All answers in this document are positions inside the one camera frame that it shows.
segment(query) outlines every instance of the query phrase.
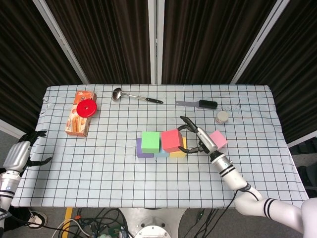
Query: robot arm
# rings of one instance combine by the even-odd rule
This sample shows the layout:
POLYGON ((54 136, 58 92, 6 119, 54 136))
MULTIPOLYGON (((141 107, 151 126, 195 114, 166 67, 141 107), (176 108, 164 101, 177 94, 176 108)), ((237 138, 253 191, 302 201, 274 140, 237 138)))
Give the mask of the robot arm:
POLYGON ((4 231, 4 220, 10 216, 8 212, 16 190, 19 186, 21 176, 25 169, 30 166, 40 166, 48 163, 52 158, 44 161, 31 161, 30 151, 38 136, 46 136, 46 131, 34 131, 21 137, 14 144, 6 157, 3 167, 6 172, 0 175, 0 237, 4 231))
POLYGON ((317 237, 317 229, 313 223, 315 220, 313 214, 317 214, 317 198, 314 201, 312 201, 313 199, 305 201, 302 209, 273 198, 263 198, 255 188, 245 181, 232 162, 218 151, 216 144, 202 128, 197 127, 189 118, 181 117, 181 119, 186 124, 178 129, 188 129, 196 133, 199 139, 199 147, 193 149, 179 147, 179 149, 185 153, 204 151, 209 155, 211 164, 215 166, 229 188, 243 192, 234 201, 238 212, 246 216, 267 217, 302 234, 305 231, 304 238, 317 237))
POLYGON ((215 151, 211 154, 211 163, 217 168, 222 179, 232 190, 243 192, 234 200, 238 212, 246 216, 262 216, 287 225, 300 233, 304 233, 301 210, 291 204, 265 198, 248 184, 225 155, 215 151))

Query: metal ladle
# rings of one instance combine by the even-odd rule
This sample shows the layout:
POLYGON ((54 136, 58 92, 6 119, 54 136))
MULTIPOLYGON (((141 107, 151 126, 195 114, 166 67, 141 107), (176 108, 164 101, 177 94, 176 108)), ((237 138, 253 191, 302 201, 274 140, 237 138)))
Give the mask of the metal ladle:
POLYGON ((121 90, 121 88, 114 89, 114 91, 112 92, 112 100, 117 101, 119 98, 121 98, 121 95, 129 96, 132 98, 138 98, 138 99, 141 99, 143 101, 152 102, 152 103, 160 103, 160 104, 164 103, 160 100, 156 100, 153 98, 144 98, 144 97, 140 97, 140 96, 134 96, 134 95, 127 94, 127 93, 123 92, 121 90))

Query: foam block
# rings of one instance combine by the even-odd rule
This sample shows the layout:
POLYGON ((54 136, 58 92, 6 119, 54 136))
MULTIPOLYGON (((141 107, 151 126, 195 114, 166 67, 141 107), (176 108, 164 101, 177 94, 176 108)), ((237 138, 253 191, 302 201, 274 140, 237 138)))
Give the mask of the foam block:
POLYGON ((163 150, 162 147, 162 140, 159 140, 159 152, 153 154, 154 157, 169 157, 169 153, 165 150, 163 150))
POLYGON ((159 152, 159 132, 143 131, 141 142, 142 153, 159 152))
POLYGON ((142 139, 137 138, 137 156, 138 156, 138 158, 153 158, 153 154, 151 154, 151 153, 142 153, 141 144, 142 144, 142 139))
MULTIPOLYGON (((182 140, 183 140, 183 147, 184 147, 185 149, 187 149, 186 137, 183 137, 182 140)), ((180 149, 178 149, 178 151, 170 153, 169 156, 170 156, 171 158, 173 158, 173 157, 174 157, 174 158, 175 158, 175 157, 183 158, 183 157, 186 156, 186 153, 184 153, 183 151, 181 151, 180 149)))
POLYGON ((169 153, 179 151, 178 146, 183 147, 182 134, 178 129, 162 132, 161 138, 163 150, 169 153))
POLYGON ((226 138, 218 130, 210 134, 210 138, 216 144, 218 149, 222 148, 227 143, 226 138))

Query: food box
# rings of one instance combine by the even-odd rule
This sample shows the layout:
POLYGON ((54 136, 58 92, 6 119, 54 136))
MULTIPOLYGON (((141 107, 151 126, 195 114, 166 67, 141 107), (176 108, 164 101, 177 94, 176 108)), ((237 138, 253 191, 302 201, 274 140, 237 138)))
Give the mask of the food box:
POLYGON ((69 135, 87 136, 91 117, 82 118, 77 114, 77 105, 86 99, 92 99, 96 101, 96 94, 91 91, 77 91, 74 104, 70 111, 70 115, 67 120, 65 132, 69 135))

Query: curtain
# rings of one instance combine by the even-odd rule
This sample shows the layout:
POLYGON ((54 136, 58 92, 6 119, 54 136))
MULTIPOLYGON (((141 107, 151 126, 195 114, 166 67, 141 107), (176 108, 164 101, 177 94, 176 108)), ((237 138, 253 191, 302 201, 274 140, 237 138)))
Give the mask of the curtain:
POLYGON ((274 0, 165 0, 162 83, 230 83, 274 0))
POLYGON ((46 2, 90 83, 151 83, 147 0, 46 2))
POLYGON ((2 0, 0 19, 0 119, 28 132, 47 87, 81 81, 32 1, 2 0))
POLYGON ((289 2, 238 83, 271 88, 288 143, 317 130, 317 1, 289 2))

